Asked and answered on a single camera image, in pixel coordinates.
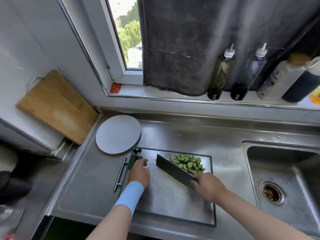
light blue sleeve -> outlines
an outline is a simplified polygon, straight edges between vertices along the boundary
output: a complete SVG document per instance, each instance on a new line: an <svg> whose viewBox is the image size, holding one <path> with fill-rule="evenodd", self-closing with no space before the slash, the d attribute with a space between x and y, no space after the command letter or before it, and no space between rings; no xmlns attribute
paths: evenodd
<svg viewBox="0 0 320 240"><path fill-rule="evenodd" d="M134 210L136 209L137 203L144 191L143 185L138 181L131 181L125 188L125 190L120 195L119 199L115 203L115 206L124 205L128 207L131 211L131 219L134 215Z"/></svg>

window frame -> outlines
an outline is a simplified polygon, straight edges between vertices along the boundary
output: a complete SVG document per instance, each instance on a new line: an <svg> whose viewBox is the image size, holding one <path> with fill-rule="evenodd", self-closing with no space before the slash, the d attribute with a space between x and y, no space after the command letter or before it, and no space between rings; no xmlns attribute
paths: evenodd
<svg viewBox="0 0 320 240"><path fill-rule="evenodd" d="M142 70L126 69L108 0L82 0L82 3L106 59L112 81L118 84L143 85Z"/></svg>

kitchen knife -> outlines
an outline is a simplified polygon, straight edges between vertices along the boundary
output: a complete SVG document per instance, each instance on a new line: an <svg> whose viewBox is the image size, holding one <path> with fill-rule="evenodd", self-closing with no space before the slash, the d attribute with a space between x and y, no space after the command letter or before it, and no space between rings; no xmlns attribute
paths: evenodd
<svg viewBox="0 0 320 240"><path fill-rule="evenodd" d="M194 190L194 186L192 185L191 180L195 180L198 182L198 179L196 179L191 174L187 173L186 171L179 168L177 165L170 162L169 160L163 158L159 154L157 154L156 165L163 171L165 171L167 174L174 177L179 182L183 183L188 188Z"/></svg>

right hand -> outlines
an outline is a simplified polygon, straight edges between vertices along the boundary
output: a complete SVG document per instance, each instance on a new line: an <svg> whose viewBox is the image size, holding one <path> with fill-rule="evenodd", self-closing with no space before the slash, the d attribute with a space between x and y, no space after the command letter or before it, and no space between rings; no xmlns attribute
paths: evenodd
<svg viewBox="0 0 320 240"><path fill-rule="evenodd" d="M150 181L150 172L149 169L144 168L143 166L147 165L147 161L148 159L142 158L134 162L128 178L128 183L131 181L138 181L143 185L144 189L146 189Z"/></svg>
<svg viewBox="0 0 320 240"><path fill-rule="evenodd" d="M191 180L195 190L208 202L217 204L219 198L228 192L225 185L213 174L198 172L194 174L199 181Z"/></svg>

drain strainer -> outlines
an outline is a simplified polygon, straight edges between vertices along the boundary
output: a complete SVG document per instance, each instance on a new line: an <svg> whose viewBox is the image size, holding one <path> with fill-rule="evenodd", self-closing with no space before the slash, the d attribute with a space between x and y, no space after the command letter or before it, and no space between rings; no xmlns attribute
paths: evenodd
<svg viewBox="0 0 320 240"><path fill-rule="evenodd" d="M282 206L287 201L283 190L273 182L264 182L261 185L261 192L267 201L276 206Z"/></svg>

